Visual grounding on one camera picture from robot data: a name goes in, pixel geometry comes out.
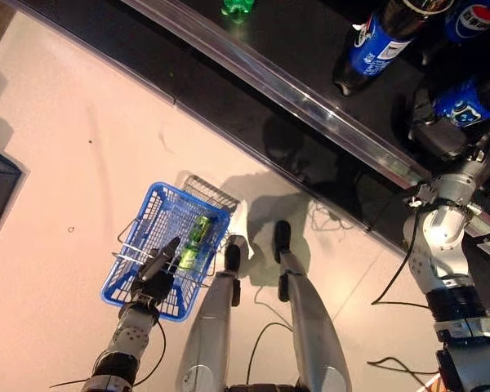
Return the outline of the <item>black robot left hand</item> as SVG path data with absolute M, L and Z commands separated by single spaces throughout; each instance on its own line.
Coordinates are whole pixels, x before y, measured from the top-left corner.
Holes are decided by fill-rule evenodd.
M 175 254 L 179 244 L 180 238 L 174 237 L 164 247 L 150 250 L 131 285 L 132 302 L 143 303 L 150 309 L 157 307 L 167 298 L 178 267 Z

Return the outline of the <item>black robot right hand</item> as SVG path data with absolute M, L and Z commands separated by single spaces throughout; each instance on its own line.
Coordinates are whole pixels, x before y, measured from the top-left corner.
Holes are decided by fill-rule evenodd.
M 427 88 L 415 91 L 408 119 L 408 139 L 416 149 L 442 160 L 453 160 L 488 133 L 490 119 L 468 127 L 457 126 L 434 113 Z

